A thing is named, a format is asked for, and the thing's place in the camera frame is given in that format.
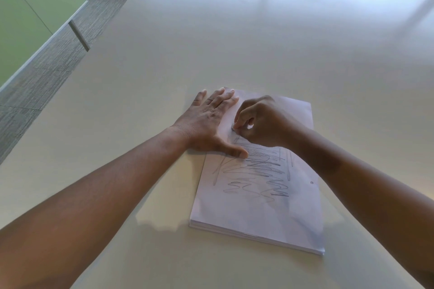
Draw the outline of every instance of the floor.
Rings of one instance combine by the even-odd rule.
[[[126,1],[89,0],[74,17],[91,47]],[[0,92],[0,164],[85,54],[75,34],[66,26]]]

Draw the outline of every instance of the forearm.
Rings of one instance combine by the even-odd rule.
[[[314,131],[288,137],[287,147],[317,172],[350,213],[417,280],[434,288],[429,279],[434,274],[434,201]]]
[[[0,230],[2,287],[71,285],[186,148],[168,128]]]

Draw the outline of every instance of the tabletop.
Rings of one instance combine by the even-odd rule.
[[[311,102],[322,135],[434,198],[433,5],[128,0],[0,166],[0,226],[221,86]],[[323,182],[323,257],[189,228],[203,161],[185,153],[75,287],[420,287]]]

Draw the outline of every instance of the hand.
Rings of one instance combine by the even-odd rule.
[[[233,157],[247,158],[248,153],[240,146],[229,144],[217,136],[217,127],[229,108],[238,102],[233,89],[225,92],[224,88],[216,90],[203,103],[207,91],[198,93],[192,105],[173,124],[188,140],[188,148],[196,151],[218,151]]]
[[[307,130],[281,109],[270,96],[246,100],[236,112],[235,132],[249,142],[263,146],[291,148],[293,138]]]

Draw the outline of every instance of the stack of paper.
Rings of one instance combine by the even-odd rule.
[[[251,144],[232,130],[241,103],[258,94],[240,90],[219,135],[249,153],[247,159],[210,152],[190,215],[190,226],[324,254],[318,175],[293,152]],[[310,103],[273,96],[293,117],[313,128]]]

